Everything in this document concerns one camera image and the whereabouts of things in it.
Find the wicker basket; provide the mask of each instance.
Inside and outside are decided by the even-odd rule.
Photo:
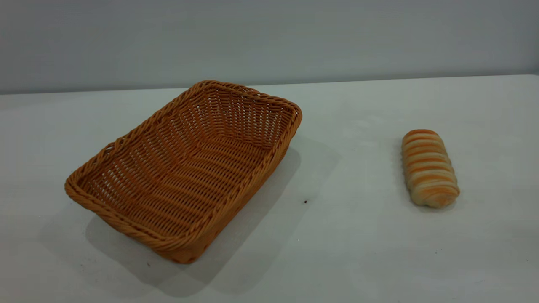
[[[197,83],[66,181],[69,197],[162,257],[192,263],[284,157],[299,107]]]

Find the bread roll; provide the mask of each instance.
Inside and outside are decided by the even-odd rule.
[[[417,205],[443,208],[460,194],[457,178],[440,136],[428,129],[407,133],[402,142],[406,185]]]

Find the gray wall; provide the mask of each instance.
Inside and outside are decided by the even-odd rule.
[[[0,93],[539,70],[538,0],[0,5]]]

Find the rectangular wicker basket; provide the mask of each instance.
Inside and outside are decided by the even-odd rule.
[[[299,107],[203,81],[66,181],[69,197],[162,257],[192,263],[284,157]]]

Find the basket rim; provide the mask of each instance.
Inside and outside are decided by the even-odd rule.
[[[245,177],[242,182],[237,184],[224,198],[219,206],[216,206],[211,212],[205,214],[200,220],[193,223],[189,230],[175,236],[163,236],[152,229],[145,227],[144,225],[133,222],[129,217],[126,217],[109,205],[103,203],[96,197],[83,191],[78,185],[79,181],[95,171],[95,168],[105,161],[109,160],[119,151],[124,148],[128,148],[128,145],[133,140],[136,140],[140,135],[148,131],[148,129],[165,117],[171,110],[178,106],[182,106],[191,96],[201,93],[205,88],[217,88],[230,93],[240,95],[242,97],[250,98],[253,101],[262,101],[266,103],[285,103],[286,107],[295,111],[295,115],[290,119],[286,127],[285,132],[279,137],[278,142],[271,148],[267,155],[262,159],[258,166],[256,166],[251,173]],[[294,136],[297,128],[302,119],[302,112],[298,105],[290,102],[284,98],[275,97],[258,92],[256,89],[236,85],[228,82],[220,82],[215,80],[201,81],[186,91],[181,93],[178,97],[174,98],[164,107],[155,112],[150,118],[143,121],[140,125],[131,130],[128,134],[116,139],[114,142],[109,143],[101,151],[84,163],[81,167],[75,170],[67,178],[65,182],[65,190],[69,197],[75,202],[81,204],[83,207],[95,212],[101,217],[107,224],[114,229],[136,238],[140,242],[150,246],[154,250],[160,251],[173,251],[181,247],[187,246],[197,239],[198,235],[204,233],[208,229],[211,229],[214,223],[219,220],[230,209],[233,202],[241,197],[248,189],[251,188],[257,177],[264,174],[269,164],[275,160],[277,151],[283,147]]]

